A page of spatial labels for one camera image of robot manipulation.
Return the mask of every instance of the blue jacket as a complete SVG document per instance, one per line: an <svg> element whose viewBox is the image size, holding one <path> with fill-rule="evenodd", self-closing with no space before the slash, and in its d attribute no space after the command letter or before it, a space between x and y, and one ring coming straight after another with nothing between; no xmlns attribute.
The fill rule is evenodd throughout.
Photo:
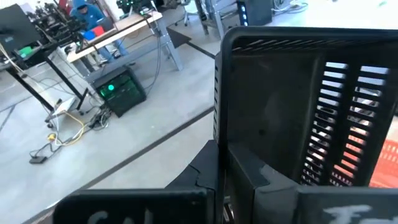
<svg viewBox="0 0 398 224"><path fill-rule="evenodd" d="M87 13L80 13L77 8L87 6ZM75 16L78 20L87 23L86 30L91 30L97 26L97 20L104 18L104 14L94 5L86 3L85 0L73 0L73 9L70 11L71 16Z"/></svg>

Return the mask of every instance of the person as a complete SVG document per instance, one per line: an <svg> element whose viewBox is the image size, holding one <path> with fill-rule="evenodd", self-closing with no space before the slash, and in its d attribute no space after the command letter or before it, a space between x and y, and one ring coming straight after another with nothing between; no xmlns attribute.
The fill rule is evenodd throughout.
<svg viewBox="0 0 398 224"><path fill-rule="evenodd" d="M97 21L103 19L105 16L98 7L88 4L85 0L73 0L73 9L70 11L71 16L75 16L78 20L86 22L86 30L91 30L97 26ZM128 55L129 53L123 47L121 40L115 40L113 45L119 50L121 55ZM109 62L115 60L111 52L105 47L98 49L98 52Z"/></svg>

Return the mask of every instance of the green object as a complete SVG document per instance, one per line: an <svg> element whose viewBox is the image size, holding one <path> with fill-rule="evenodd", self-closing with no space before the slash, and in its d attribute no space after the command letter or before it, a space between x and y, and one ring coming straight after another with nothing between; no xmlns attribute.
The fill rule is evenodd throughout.
<svg viewBox="0 0 398 224"><path fill-rule="evenodd" d="M31 54L33 51L32 47L24 47L23 49L19 50L19 55L22 58L25 58L26 56L28 56L29 54Z"/></svg>

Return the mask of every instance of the concrete floor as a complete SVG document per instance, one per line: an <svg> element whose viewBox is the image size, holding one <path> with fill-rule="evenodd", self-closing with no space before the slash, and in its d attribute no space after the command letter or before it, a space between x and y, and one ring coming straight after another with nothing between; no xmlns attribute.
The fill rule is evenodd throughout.
<svg viewBox="0 0 398 224"><path fill-rule="evenodd" d="M270 26L324 26L330 27L398 27L389 17L369 18L369 12L381 16L386 7L361 8L361 12L348 3L333 4L330 1L313 0L307 11L300 14L283 14L274 18ZM167 24L182 16L182 10L165 12ZM220 50L217 32L210 29L205 36L196 17L188 27L170 26L192 38L191 43L216 54ZM134 39L126 39L125 46L140 41L150 41L149 31L143 30ZM0 73L0 223L21 223L54 204L64 196L82 187L93 189L157 188L166 186L195 157L196 153L212 138L212 114L205 116L153 150L138 157L124 167L114 170L104 179L97 177L112 169L126 158L137 154L156 140L181 126L213 105L214 60L184 44L178 49L184 70L178 72L175 65L161 58L159 78L147 101L128 111L123 117L113 116L109 126L101 131L89 131L74 145L63 148L41 166L28 163L29 151L47 143L50 130L43 120L46 112L39 102L6 73ZM155 73L156 52L137 60L134 70L143 82L150 83ZM58 66L68 73L69 79L83 91L87 84L65 62L55 59ZM59 91L59 78L48 65L31 68L28 75L38 80L45 77L51 88L42 91L30 82L47 99L70 97ZM86 101L83 110L91 105ZM78 116L83 121L91 118L92 111ZM79 125L68 117L60 118L60 135L74 135Z"/></svg>

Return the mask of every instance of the black plastic crate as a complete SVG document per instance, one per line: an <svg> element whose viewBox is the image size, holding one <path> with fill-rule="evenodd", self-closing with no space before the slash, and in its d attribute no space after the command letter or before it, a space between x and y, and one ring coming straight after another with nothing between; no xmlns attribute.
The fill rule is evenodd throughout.
<svg viewBox="0 0 398 224"><path fill-rule="evenodd" d="M301 184L368 185L397 105L398 31L237 27L221 52L221 155L238 143Z"/></svg>

